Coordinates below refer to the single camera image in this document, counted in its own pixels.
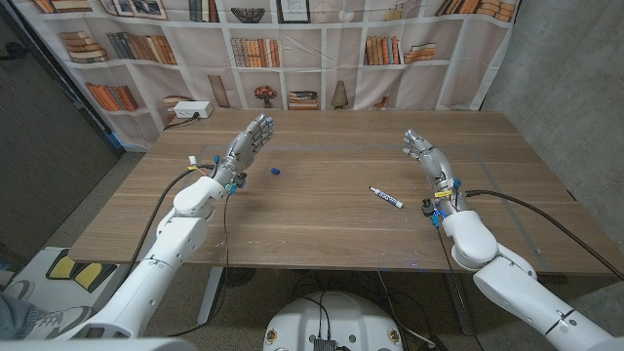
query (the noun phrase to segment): white robot body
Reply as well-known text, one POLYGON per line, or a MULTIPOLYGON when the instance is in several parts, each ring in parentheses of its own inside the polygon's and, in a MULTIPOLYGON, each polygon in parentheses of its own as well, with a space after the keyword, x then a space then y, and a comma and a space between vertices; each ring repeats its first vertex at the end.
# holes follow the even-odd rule
MULTIPOLYGON (((315 301, 321 292, 306 297, 315 301)), ((325 292, 323 306, 330 315, 331 340, 349 350, 403 350, 399 328, 392 318, 374 303, 350 292, 325 292)), ((321 308, 318 304, 298 298, 278 312, 269 323, 263 342, 264 351, 314 350, 319 336, 321 308)), ((321 338, 328 339, 328 319, 321 318, 321 338)))

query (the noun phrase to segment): bookshelf backdrop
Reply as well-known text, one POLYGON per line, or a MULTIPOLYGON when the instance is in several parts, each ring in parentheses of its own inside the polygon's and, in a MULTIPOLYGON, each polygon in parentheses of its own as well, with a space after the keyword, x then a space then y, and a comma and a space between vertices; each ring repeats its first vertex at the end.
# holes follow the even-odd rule
POLYGON ((301 94, 314 97, 302 109, 477 110, 516 14, 516 0, 14 2, 118 137, 144 148, 176 100, 262 108, 260 86, 273 108, 301 94))

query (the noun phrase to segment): picture frame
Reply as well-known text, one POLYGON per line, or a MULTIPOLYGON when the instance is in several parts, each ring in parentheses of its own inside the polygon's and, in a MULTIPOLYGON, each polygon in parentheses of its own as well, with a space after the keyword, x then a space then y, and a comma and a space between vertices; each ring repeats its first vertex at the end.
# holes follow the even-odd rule
POLYGON ((162 0, 128 0, 136 18, 167 20, 162 0))
POLYGON ((133 9, 130 7, 130 0, 113 0, 117 16, 134 17, 133 9))
POLYGON ((115 2, 113 0, 99 0, 100 5, 106 11, 107 14, 112 16, 117 15, 117 8, 115 6, 115 2))
POLYGON ((309 23, 310 0, 276 0, 279 23, 309 23))

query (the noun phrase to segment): gray wall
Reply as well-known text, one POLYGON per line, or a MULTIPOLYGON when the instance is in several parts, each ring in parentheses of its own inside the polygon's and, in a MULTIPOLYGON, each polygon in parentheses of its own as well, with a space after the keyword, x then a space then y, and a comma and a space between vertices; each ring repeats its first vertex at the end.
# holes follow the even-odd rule
POLYGON ((624 1, 525 0, 483 105, 624 253, 624 1))

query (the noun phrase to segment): cable connector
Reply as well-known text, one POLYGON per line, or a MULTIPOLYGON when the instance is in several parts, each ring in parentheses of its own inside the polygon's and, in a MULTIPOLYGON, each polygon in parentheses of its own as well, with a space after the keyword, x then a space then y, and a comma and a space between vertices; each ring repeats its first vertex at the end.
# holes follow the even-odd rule
POLYGON ((422 209, 422 214, 425 216, 432 216, 436 211, 436 208, 433 206, 431 199, 422 200, 421 209, 422 209))

